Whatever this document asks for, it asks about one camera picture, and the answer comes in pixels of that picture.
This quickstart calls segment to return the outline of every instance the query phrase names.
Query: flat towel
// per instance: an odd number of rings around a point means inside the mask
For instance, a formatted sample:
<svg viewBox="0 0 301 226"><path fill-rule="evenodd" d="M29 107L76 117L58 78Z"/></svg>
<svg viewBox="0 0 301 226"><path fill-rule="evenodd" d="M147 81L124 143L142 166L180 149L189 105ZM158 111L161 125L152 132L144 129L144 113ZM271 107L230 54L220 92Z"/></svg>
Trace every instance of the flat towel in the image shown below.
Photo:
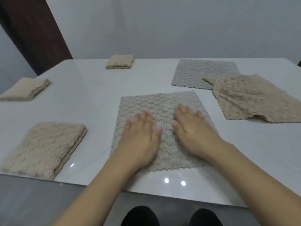
<svg viewBox="0 0 301 226"><path fill-rule="evenodd" d="M181 59L173 76L172 86L183 86L200 89L212 89L212 85L203 77L221 77L238 75L235 62Z"/></svg>
<svg viewBox="0 0 301 226"><path fill-rule="evenodd" d="M10 89L0 95L0 101L30 101L50 84L49 79L21 78Z"/></svg>
<svg viewBox="0 0 301 226"><path fill-rule="evenodd" d="M106 69L129 69L133 62L133 55L113 55L107 62Z"/></svg>
<svg viewBox="0 0 301 226"><path fill-rule="evenodd" d="M145 168L146 172L208 165L204 160L193 156L185 150L172 129L171 122L175 119L174 108L178 103L188 105L193 110L200 110L205 119L214 128L213 122L194 91L122 97L111 154L114 153L121 139L126 120L133 119L136 113L147 110L153 114L154 127L162 127L163 133L158 154L154 161Z"/></svg>
<svg viewBox="0 0 301 226"><path fill-rule="evenodd" d="M269 122L301 122L301 102L257 74L205 77L226 119L259 116Z"/></svg>
<svg viewBox="0 0 301 226"><path fill-rule="evenodd" d="M83 124L41 122L4 159L1 170L53 180L85 136Z"/></svg>

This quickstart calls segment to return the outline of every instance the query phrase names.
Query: left hand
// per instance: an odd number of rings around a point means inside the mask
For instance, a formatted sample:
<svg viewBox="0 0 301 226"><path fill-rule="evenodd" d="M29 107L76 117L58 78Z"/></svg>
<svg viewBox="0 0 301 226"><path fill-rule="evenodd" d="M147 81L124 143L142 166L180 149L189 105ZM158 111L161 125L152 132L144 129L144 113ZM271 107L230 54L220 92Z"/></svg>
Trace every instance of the left hand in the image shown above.
<svg viewBox="0 0 301 226"><path fill-rule="evenodd" d="M153 116L148 112L138 113L134 120L126 121L121 140L114 157L129 163L138 170L149 165L159 150L162 128L153 131Z"/></svg>

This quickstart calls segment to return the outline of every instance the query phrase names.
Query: white table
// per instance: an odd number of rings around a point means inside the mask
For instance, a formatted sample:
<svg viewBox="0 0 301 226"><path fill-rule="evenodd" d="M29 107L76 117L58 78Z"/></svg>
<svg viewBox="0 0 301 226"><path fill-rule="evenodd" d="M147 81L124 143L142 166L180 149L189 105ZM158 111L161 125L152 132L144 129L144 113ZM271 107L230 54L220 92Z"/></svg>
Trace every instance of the white table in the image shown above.
<svg viewBox="0 0 301 226"><path fill-rule="evenodd" d="M241 74L258 73L301 99L301 68L286 59L209 60L236 61ZM49 78L53 84L33 101L1 102L0 162L37 122L84 123L88 133L55 181L88 185L109 157L121 96L194 90L222 138L301 195L301 124L226 120L212 91L171 86L179 59L136 59L128 70L106 70L106 62L66 60L38 77ZM245 206L212 167L151 172L133 178L126 189Z"/></svg>

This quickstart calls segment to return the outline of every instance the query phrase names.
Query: black pants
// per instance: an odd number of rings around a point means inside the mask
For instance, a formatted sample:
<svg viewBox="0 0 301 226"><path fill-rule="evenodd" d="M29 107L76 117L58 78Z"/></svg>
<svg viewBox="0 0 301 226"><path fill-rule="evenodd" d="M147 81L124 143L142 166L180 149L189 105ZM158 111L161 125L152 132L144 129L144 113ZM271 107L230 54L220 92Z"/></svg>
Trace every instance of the black pants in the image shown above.
<svg viewBox="0 0 301 226"><path fill-rule="evenodd" d="M121 226L160 226L160 224L149 207L138 206L129 211ZM199 209L192 215L189 226L222 226L222 223L211 210Z"/></svg>

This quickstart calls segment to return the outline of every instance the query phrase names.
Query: forearm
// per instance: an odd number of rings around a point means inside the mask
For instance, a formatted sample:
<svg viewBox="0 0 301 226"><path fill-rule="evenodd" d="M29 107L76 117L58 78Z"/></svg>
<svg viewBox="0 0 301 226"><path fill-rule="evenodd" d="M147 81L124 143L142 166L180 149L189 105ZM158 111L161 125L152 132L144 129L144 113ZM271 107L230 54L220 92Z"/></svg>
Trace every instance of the forearm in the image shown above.
<svg viewBox="0 0 301 226"><path fill-rule="evenodd" d="M261 225L301 224L301 198L228 145L208 161L231 183Z"/></svg>
<svg viewBox="0 0 301 226"><path fill-rule="evenodd" d="M135 169L111 157L84 192L62 214L54 226L103 225L122 187Z"/></svg>

